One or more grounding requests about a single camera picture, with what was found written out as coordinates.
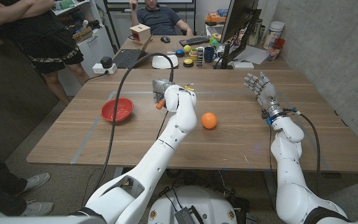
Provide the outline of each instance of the whiteboard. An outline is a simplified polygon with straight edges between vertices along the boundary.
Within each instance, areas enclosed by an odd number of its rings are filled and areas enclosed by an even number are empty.
[[[122,3],[127,3],[129,4],[129,0],[107,0],[108,3],[114,3],[114,4],[122,4]],[[193,3],[193,0],[158,0],[158,3],[178,3],[178,4],[183,4],[183,3]]]

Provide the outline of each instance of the man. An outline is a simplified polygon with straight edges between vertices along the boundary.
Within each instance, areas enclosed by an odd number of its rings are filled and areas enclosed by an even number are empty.
[[[17,195],[40,187],[50,178],[49,173],[35,175],[29,179],[13,175],[0,161],[0,212],[8,216],[42,216],[52,211],[52,202],[26,202]]]
[[[68,105],[57,71],[66,63],[81,85],[89,76],[81,66],[83,55],[72,35],[50,10],[54,6],[53,0],[0,0],[0,26],[44,74],[49,89]]]
[[[190,26],[181,20],[175,11],[169,7],[160,7],[157,0],[145,0],[145,3],[146,8],[138,10],[137,0],[129,1],[132,9],[132,26],[144,24],[150,27],[153,35],[176,35],[174,26],[177,26],[186,31],[187,36],[193,35]]]

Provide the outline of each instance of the sneaker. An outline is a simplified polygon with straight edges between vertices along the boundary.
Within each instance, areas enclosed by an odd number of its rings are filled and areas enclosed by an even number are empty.
[[[47,215],[52,211],[53,203],[52,202],[34,202],[30,201],[27,202],[27,207],[25,208],[24,212],[21,216],[43,216]]]
[[[20,192],[20,194],[32,189],[36,189],[37,187],[41,187],[44,183],[46,183],[49,180],[49,178],[50,178],[50,174],[47,172],[43,174],[37,174],[33,177],[28,178],[27,185],[25,189],[22,192]]]

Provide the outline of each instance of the orange ball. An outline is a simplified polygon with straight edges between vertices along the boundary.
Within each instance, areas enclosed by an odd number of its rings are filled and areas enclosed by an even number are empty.
[[[218,120],[216,119],[215,114],[212,114],[212,113],[205,113],[201,117],[201,123],[203,124],[203,126],[205,128],[208,128],[208,129],[215,127],[217,122],[218,122]]]

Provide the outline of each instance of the orange handle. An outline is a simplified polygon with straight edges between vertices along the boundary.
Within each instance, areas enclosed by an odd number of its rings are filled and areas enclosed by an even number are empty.
[[[157,103],[157,105],[155,105],[155,107],[160,110],[164,106],[164,103],[165,103],[165,100],[160,100],[160,102]]]

